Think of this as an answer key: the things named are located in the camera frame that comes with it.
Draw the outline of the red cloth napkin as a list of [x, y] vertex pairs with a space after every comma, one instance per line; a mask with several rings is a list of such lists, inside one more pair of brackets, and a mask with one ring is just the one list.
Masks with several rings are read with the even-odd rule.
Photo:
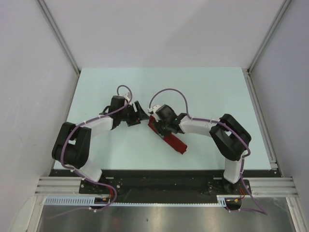
[[180, 154], [184, 154], [184, 152], [186, 152], [187, 145], [175, 135], [173, 135], [171, 132], [163, 132], [162, 129], [159, 128], [159, 122], [157, 122], [153, 116], [150, 116], [148, 126], [155, 134], [157, 134], [175, 151], [179, 152]]

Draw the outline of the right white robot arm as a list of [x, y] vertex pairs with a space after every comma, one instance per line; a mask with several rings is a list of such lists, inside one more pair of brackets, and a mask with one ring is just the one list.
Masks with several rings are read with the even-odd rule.
[[230, 114], [224, 114], [218, 121], [206, 118], [193, 118], [187, 113], [177, 115], [164, 104], [148, 109], [148, 126], [175, 151], [183, 154], [187, 145], [175, 135], [192, 133], [213, 139], [220, 153], [225, 157], [223, 189], [234, 194], [240, 188], [240, 174], [243, 170], [242, 159], [249, 150], [252, 140], [250, 134]]

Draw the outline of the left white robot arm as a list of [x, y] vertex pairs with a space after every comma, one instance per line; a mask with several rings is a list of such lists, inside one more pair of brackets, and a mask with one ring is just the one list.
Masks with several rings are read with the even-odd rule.
[[149, 116], [143, 111], [140, 103], [131, 103], [131, 95], [113, 96], [111, 103], [99, 113], [98, 117], [76, 125], [70, 122], [62, 124], [52, 150], [52, 158], [59, 161], [65, 168], [77, 171], [83, 178], [90, 181], [90, 188], [102, 193], [107, 182], [101, 178], [102, 170], [89, 159], [91, 139], [105, 131], [111, 131], [126, 122], [134, 126]]

